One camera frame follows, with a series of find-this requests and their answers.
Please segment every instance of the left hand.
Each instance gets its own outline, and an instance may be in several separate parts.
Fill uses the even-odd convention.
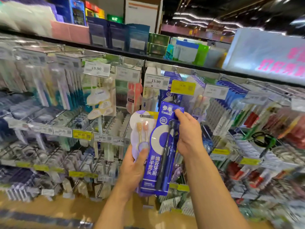
[[[124,195],[125,200],[128,200],[132,192],[137,188],[144,175],[144,162],[148,155],[148,148],[143,149],[134,162],[132,157],[132,145],[128,146],[123,163],[120,167],[120,174],[116,182],[116,188]]]

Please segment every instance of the forearm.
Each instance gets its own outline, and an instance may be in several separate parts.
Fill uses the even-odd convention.
[[[115,186],[95,224],[95,229],[123,229],[124,208],[127,201],[128,197]]]
[[[188,184],[199,229],[248,229],[204,147],[185,158]]]

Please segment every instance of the wooden floor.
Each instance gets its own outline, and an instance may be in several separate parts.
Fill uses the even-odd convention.
[[[98,219],[104,204],[105,201],[93,202],[85,198],[75,198],[71,200],[63,198],[62,196],[57,196],[55,201],[49,201],[44,196],[39,196],[33,202],[24,203],[9,201],[3,192],[0,193],[0,209],[9,209],[11,211],[60,217],[64,219],[82,219],[93,223]],[[147,204],[154,205],[154,199],[150,198],[148,203],[147,199],[140,198],[137,194],[134,194],[126,206],[125,226],[144,229],[197,228],[194,217],[182,215],[177,212],[159,214],[155,206],[153,209],[143,208],[143,205]],[[253,229],[273,229],[269,223],[249,223]],[[6,221],[6,224],[32,229],[57,228],[54,226],[51,227],[50,225],[42,227],[39,223],[26,224],[24,222],[15,222],[14,220]]]

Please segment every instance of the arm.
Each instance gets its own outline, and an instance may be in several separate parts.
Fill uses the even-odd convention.
[[[148,145],[139,153],[134,162],[132,146],[128,147],[120,168],[119,178],[95,224],[95,229],[123,229],[124,208],[132,192],[143,178],[147,155]]]
[[[188,113],[175,111],[180,121],[177,148],[184,158],[199,229],[250,229],[204,149],[200,124]]]

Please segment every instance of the hand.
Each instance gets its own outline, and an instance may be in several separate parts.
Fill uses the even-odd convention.
[[[116,182],[116,188],[128,200],[132,192],[137,188],[144,175],[144,162],[148,155],[148,148],[143,149],[134,162],[132,157],[132,145],[128,146],[123,163],[120,167],[120,174]]]
[[[199,122],[187,112],[182,113],[179,109],[176,109],[175,115],[180,121],[177,149],[183,158],[186,158],[190,153],[204,148],[201,127]]]

